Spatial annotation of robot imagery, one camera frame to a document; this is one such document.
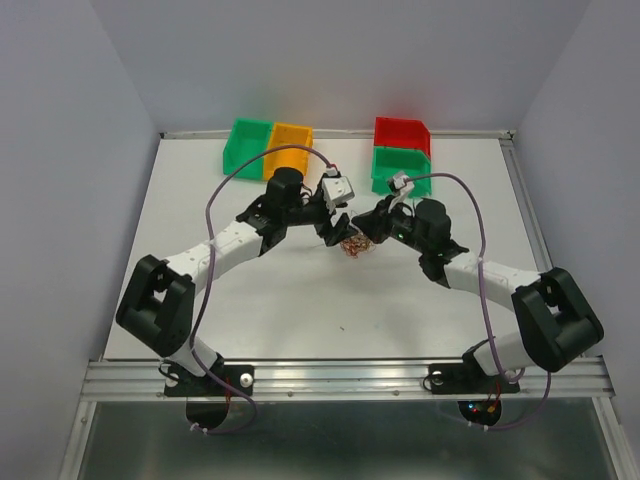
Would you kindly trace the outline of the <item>red plastic bin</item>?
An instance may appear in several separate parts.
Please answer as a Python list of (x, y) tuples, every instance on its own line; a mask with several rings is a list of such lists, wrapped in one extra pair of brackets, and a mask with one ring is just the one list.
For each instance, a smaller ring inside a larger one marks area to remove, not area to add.
[(419, 150), (431, 158), (431, 132), (416, 119), (377, 117), (374, 123), (374, 145)]

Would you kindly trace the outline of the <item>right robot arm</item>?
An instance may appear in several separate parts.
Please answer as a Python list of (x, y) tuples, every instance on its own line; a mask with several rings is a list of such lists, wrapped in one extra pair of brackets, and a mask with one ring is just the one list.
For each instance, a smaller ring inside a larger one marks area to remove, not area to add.
[(460, 378), (482, 390), (496, 375), (537, 366), (555, 373), (604, 338), (604, 328), (571, 274), (555, 267), (546, 272), (519, 270), (479, 255), (451, 237), (445, 206), (424, 199), (415, 208), (390, 197), (352, 220), (371, 242), (394, 239), (419, 254), (425, 276), (445, 288), (479, 296), (511, 311), (516, 331), (471, 347), (463, 357)]

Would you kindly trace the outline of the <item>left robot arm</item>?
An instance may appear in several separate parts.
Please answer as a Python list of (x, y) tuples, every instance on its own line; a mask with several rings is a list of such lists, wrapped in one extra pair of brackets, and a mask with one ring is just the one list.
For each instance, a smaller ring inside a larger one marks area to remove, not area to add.
[(349, 179), (329, 167), (315, 192), (303, 192), (303, 175), (278, 168), (265, 192), (212, 238), (186, 251), (135, 265), (116, 310), (116, 323), (163, 359), (188, 372), (199, 393), (215, 392), (223, 371), (219, 354), (202, 342), (192, 325), (196, 297), (240, 264), (273, 249), (294, 226), (314, 227), (328, 247), (355, 235), (348, 215), (338, 215), (355, 196)]

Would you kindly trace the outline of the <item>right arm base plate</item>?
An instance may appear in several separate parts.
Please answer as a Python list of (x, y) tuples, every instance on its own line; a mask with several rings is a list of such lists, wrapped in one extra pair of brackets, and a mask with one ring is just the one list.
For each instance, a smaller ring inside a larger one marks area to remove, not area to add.
[(518, 383), (510, 384), (499, 375), (486, 375), (479, 367), (465, 363), (431, 364), (422, 386), (434, 395), (520, 392)]

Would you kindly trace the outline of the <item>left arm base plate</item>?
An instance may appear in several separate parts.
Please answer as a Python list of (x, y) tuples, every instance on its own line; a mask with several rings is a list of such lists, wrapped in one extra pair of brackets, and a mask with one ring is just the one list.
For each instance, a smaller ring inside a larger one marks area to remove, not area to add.
[[(223, 397), (228, 394), (228, 390), (210, 376), (194, 376), (176, 363), (163, 361), (158, 371), (165, 379), (164, 395), (167, 397)], [(253, 394), (255, 368), (252, 365), (225, 364), (216, 372), (216, 375), (246, 395)]]

